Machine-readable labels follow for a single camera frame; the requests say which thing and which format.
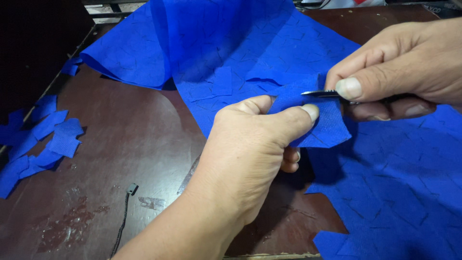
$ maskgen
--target left hand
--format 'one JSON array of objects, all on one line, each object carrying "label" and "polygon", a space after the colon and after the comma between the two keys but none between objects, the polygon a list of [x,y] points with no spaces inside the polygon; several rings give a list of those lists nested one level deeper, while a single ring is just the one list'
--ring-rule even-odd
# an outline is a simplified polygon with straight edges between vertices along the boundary
[{"label": "left hand", "polygon": [[186,194],[219,198],[244,225],[255,219],[279,169],[298,169],[300,153],[289,143],[308,132],[319,116],[315,105],[266,115],[272,104],[271,97],[258,96],[217,113]]}]

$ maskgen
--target forearm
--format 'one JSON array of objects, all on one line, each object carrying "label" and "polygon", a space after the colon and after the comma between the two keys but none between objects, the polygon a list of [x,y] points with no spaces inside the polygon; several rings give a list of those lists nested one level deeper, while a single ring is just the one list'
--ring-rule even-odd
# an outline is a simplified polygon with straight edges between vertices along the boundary
[{"label": "forearm", "polygon": [[208,194],[214,192],[212,189],[196,191],[194,187],[187,189],[113,259],[223,257],[243,221],[236,210],[223,203],[220,194]]}]

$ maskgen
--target cable connector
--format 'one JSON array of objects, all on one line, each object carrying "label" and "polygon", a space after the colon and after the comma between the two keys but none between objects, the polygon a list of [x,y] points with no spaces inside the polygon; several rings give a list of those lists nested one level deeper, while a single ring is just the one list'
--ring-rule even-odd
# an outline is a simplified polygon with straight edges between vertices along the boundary
[{"label": "cable connector", "polygon": [[135,183],[130,184],[130,186],[127,189],[127,193],[130,195],[135,195],[136,190],[138,190],[138,185]]}]

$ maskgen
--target dark brown table surface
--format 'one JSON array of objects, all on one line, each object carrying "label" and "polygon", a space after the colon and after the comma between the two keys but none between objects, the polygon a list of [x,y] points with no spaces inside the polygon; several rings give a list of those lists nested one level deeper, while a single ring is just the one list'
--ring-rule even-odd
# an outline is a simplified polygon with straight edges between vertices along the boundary
[{"label": "dark brown table surface", "polygon": [[[360,44],[389,25],[437,19],[421,6],[305,14]],[[97,37],[110,28],[99,27]],[[0,259],[107,259],[128,185],[140,187],[129,200],[121,246],[162,211],[162,203],[153,199],[167,206],[177,198],[206,142],[177,91],[102,78],[86,65],[75,77],[61,79],[58,110],[68,109],[68,118],[81,121],[83,143],[74,158],[24,179],[8,199],[0,200]],[[304,158],[297,173],[278,175],[257,219],[244,227],[227,256],[312,256],[318,253],[312,241],[317,232],[348,232],[325,196],[303,194],[313,178]]]}]

